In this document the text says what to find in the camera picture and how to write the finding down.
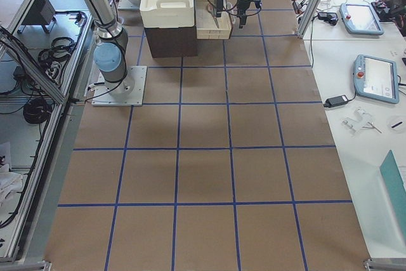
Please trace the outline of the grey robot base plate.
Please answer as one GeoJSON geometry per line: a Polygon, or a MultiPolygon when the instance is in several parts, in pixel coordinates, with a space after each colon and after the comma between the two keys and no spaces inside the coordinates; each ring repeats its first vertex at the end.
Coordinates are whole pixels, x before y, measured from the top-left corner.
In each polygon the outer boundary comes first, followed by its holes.
{"type": "Polygon", "coordinates": [[[113,90],[116,84],[105,84],[100,72],[98,82],[103,84],[96,87],[96,98],[91,100],[91,104],[95,107],[142,106],[146,78],[147,66],[130,66],[126,78],[113,90]]]}

